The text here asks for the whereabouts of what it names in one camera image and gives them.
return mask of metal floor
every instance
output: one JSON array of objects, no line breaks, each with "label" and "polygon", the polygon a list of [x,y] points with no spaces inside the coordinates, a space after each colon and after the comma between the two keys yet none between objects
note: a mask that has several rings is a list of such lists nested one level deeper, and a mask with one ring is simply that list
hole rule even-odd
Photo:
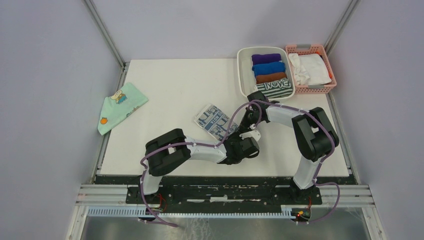
[{"label": "metal floor", "polygon": [[[328,209],[312,209],[312,219]],[[366,240],[360,208],[337,209],[324,221],[296,226],[288,219],[168,218],[179,225],[144,224],[128,217],[87,217],[82,240]]]}]

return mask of white tabletop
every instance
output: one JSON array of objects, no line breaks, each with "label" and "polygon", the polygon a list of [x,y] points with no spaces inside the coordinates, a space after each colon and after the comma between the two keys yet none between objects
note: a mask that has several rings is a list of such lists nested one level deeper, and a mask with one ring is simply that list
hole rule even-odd
[{"label": "white tabletop", "polygon": [[[140,159],[148,141],[181,128],[186,136],[214,141],[194,123],[194,116],[208,103],[229,117],[247,99],[239,90],[234,58],[132,60],[126,83],[132,83],[149,101],[110,133],[101,166],[102,175],[140,175]],[[294,95],[284,104],[304,110],[321,107],[334,125],[325,94]],[[236,117],[239,123],[244,111]],[[170,176],[290,177],[297,171],[301,154],[292,128],[262,122],[259,156],[225,165],[189,160]],[[323,164],[319,176],[348,176],[341,147]]]}]

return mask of folded towel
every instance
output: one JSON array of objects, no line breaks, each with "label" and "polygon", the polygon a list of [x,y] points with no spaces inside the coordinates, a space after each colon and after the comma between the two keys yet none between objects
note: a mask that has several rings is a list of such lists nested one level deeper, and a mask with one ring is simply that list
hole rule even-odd
[{"label": "folded towel", "polygon": [[101,135],[109,132],[148,100],[134,85],[126,83],[113,96],[104,99],[98,131]]},{"label": "folded towel", "polygon": [[308,54],[299,56],[300,62],[309,73],[308,85],[324,85],[331,82],[329,71],[320,55]]},{"label": "folded towel", "polygon": [[[221,141],[229,128],[230,118],[217,106],[208,104],[194,117],[194,122],[214,138]],[[238,127],[233,122],[228,135],[233,133]]]},{"label": "folded towel", "polygon": [[253,65],[252,71],[254,71],[254,76],[256,77],[258,75],[284,73],[286,71],[286,67],[284,66],[283,62],[276,61],[271,63]]},{"label": "folded towel", "polygon": [[293,93],[292,83],[287,78],[256,84],[255,89],[261,91],[269,99],[283,98]]},{"label": "folded towel", "polygon": [[279,53],[271,53],[271,54],[254,54],[252,55],[253,65],[257,64],[269,64],[273,62],[281,61],[281,55]]},{"label": "folded towel", "polygon": [[277,72],[268,75],[257,75],[256,84],[269,83],[280,79],[286,79],[287,75],[284,72]]},{"label": "folded towel", "polygon": [[324,85],[332,80],[329,77],[326,64],[320,55],[300,55],[290,53],[289,57],[294,69],[294,79],[299,85]]}]

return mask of brown towel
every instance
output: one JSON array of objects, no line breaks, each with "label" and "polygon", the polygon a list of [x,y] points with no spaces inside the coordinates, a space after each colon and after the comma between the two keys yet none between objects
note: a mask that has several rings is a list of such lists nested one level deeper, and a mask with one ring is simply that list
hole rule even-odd
[{"label": "brown towel", "polygon": [[276,72],[268,75],[257,75],[256,76],[256,84],[270,83],[273,81],[277,81],[283,78],[287,78],[284,72]]}]

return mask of mint green t-shirt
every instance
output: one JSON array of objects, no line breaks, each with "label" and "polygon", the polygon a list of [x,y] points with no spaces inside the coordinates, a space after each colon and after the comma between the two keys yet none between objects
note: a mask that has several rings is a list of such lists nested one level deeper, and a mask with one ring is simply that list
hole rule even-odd
[{"label": "mint green t-shirt", "polygon": [[116,127],[149,99],[132,83],[126,83],[113,96],[103,101],[97,129],[101,135]]}]

